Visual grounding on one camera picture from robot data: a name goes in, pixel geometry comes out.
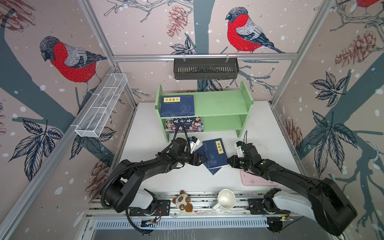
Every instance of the white mug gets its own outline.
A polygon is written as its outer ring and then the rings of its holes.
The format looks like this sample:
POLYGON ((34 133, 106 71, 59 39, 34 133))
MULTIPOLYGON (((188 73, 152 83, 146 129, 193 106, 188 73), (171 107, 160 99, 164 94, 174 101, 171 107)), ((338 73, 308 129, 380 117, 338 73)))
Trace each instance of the white mug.
POLYGON ((236 197, 231 190, 223 189, 218 193, 217 201, 218 204, 212 207, 213 211, 216 211, 217 209, 230 210, 235 206, 236 197))

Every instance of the bird head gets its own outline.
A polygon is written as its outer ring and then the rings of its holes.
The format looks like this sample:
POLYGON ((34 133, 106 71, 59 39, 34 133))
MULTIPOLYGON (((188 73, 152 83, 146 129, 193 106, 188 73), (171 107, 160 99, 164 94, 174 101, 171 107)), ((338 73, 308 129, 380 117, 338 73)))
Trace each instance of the bird head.
POLYGON ((44 61, 46 61, 48 59, 51 61, 56 60, 53 48, 59 42, 60 41, 53 36, 48 36, 42 40, 42 42, 40 43, 40 52, 41 52, 41 56, 43 57, 44 61))
POLYGON ((236 18, 240 15, 248 15, 248 11, 244 7, 232 8, 225 20, 228 20, 230 23, 233 23, 236 18))

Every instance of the green bookshelf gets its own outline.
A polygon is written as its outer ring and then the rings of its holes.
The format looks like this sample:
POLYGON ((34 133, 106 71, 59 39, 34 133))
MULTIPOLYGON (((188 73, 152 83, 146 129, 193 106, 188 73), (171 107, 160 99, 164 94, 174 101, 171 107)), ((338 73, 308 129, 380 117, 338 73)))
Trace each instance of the green bookshelf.
POLYGON ((197 93, 164 93, 159 84, 157 87, 155 110, 167 142, 169 142, 170 134, 165 132, 165 119, 170 117, 160 117, 161 97, 182 95, 194 96, 194 117, 203 117, 204 132, 236 130, 237 136, 240 137, 253 107, 253 99, 245 81, 241 82, 239 90, 197 93))

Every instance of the mug handle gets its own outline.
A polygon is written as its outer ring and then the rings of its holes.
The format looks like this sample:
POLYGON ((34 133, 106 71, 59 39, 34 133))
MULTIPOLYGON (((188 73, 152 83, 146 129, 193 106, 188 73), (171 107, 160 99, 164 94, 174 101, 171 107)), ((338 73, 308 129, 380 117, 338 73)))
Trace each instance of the mug handle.
POLYGON ((216 211, 220 207, 220 204, 216 204, 212 207, 212 211, 216 211))

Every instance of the plush toy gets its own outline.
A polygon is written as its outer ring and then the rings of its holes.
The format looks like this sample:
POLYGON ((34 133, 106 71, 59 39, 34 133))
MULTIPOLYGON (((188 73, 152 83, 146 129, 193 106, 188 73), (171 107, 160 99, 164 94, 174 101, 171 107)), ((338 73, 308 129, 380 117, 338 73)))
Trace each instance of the plush toy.
POLYGON ((193 206, 190 201, 191 197, 189 197, 183 190, 180 191, 180 195, 178 197, 172 199, 172 202, 176 204, 176 207, 182 211, 185 210, 186 212, 192 212, 193 210, 193 206))

